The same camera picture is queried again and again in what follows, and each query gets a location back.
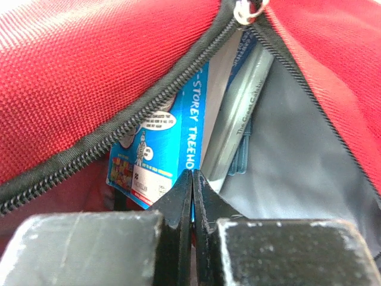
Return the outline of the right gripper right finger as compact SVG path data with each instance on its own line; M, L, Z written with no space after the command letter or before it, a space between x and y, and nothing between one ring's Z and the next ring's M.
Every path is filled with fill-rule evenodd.
M193 173L199 285L379 285L354 225L337 219L248 219Z

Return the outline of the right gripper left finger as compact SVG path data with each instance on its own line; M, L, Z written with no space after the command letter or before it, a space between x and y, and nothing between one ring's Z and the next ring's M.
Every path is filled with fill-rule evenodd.
M34 215L1 258L2 285L189 285L192 172L148 210Z

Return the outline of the blue treehouse book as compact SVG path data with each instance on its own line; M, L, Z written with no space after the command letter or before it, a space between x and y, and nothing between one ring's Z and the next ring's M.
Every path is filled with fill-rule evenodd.
M201 165L209 65L133 128L110 152L108 185L143 209L166 194L185 170Z

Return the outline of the blue wallet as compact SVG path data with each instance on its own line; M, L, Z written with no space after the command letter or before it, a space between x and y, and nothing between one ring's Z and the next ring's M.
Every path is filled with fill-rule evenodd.
M234 176L235 174L245 174L248 166L249 155L249 139L251 132L246 131L240 141L236 154L229 167L228 175Z

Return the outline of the white booklet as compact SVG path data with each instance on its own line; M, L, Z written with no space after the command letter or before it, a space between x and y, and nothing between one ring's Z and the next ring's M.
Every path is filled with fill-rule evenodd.
M246 58L225 92L201 172L219 193L273 63L260 43Z

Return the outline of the red backpack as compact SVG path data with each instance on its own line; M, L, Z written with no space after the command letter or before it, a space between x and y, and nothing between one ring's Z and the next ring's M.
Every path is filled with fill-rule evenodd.
M2 1L1 248L39 213L97 212L111 132L221 31L232 1ZM341 218L380 252L380 5L271 1L254 23L278 53L249 162L222 196L254 219Z

